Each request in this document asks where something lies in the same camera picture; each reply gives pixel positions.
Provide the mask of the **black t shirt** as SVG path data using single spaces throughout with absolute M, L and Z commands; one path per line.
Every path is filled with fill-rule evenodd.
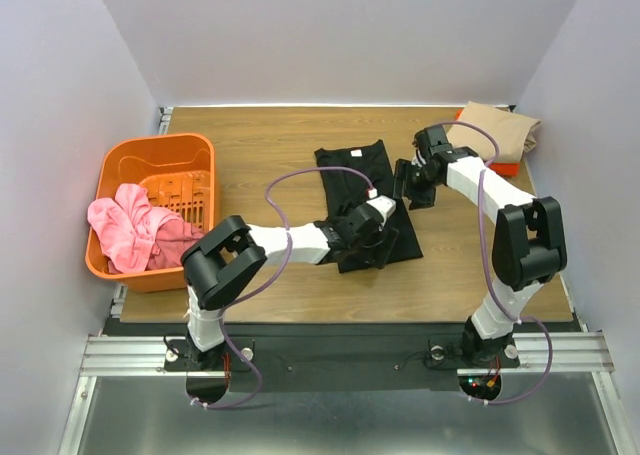
M 379 195 L 391 197 L 393 172 L 384 142 L 379 139 L 371 145 L 336 150 L 320 148 L 314 152 L 318 167 L 343 166 L 364 174 Z M 361 177 L 345 171 L 322 171 L 327 211 L 330 217 L 346 216 L 367 197 L 368 183 Z M 396 242 L 390 251 L 388 263 L 420 259 L 423 253 L 402 200 L 396 201 L 396 210 L 389 218 L 385 229 L 398 231 Z

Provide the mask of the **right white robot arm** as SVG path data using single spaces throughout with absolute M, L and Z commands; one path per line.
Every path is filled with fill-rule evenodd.
M 460 341 L 463 359 L 482 365 L 505 352 L 525 306 L 567 265 L 561 206 L 507 182 L 471 148 L 454 147 L 442 124 L 417 132 L 413 146 L 413 158 L 396 163 L 395 197 L 410 209 L 431 208 L 444 185 L 476 205 L 480 230 L 494 224 L 493 238 L 480 240 L 488 293 Z

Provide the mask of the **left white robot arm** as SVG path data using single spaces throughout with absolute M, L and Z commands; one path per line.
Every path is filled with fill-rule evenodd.
M 187 356 L 200 370 L 222 361 L 220 322 L 265 266 L 338 264 L 356 257 L 368 267 L 386 265 L 398 231 L 388 226 L 396 202 L 378 196 L 345 217 L 297 227 L 261 227 L 238 215 L 223 220 L 181 258 L 189 294 Z

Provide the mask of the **folded orange t shirt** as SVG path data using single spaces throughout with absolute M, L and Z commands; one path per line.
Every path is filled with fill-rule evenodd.
M 460 109 L 455 119 L 481 128 L 497 142 L 499 157 L 491 164 L 492 170 L 505 177 L 515 177 L 519 173 L 520 162 L 517 156 L 521 154 L 521 127 L 515 115 L 494 107 L 478 105 Z M 450 129 L 449 139 L 456 147 L 471 148 L 483 160 L 495 156 L 490 141 L 468 127 L 454 125 Z

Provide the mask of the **folded tan t shirt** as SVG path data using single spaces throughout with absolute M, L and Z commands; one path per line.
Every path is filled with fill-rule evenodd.
M 469 147 L 483 160 L 496 163 L 519 163 L 524 153 L 536 147 L 534 132 L 541 124 L 539 119 L 472 101 L 457 120 L 487 132 L 497 143 L 499 155 L 495 156 L 494 146 L 484 135 L 466 126 L 452 125 L 447 131 L 449 142 L 455 148 Z

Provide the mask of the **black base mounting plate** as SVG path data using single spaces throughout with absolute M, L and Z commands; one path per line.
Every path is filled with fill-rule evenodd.
M 456 391 L 464 371 L 516 368 L 504 353 L 463 354 L 462 323 L 229 323 L 266 393 L 430 389 Z

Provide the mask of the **orange plastic basket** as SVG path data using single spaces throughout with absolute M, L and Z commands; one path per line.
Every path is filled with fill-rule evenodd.
M 152 205 L 171 209 L 204 231 L 220 220 L 215 151 L 211 142 L 199 134 L 135 138 L 116 145 L 104 158 L 95 197 L 111 198 L 123 183 L 146 188 Z M 94 231 L 89 232 L 85 262 L 95 276 L 120 282 L 135 292 L 186 286 L 180 267 L 110 274 L 108 259 Z

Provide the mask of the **pink t shirt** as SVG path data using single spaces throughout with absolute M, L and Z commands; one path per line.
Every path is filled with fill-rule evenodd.
M 147 190 L 125 183 L 113 198 L 94 200 L 87 220 L 96 233 L 110 274 L 176 268 L 204 231 L 179 214 L 153 206 Z

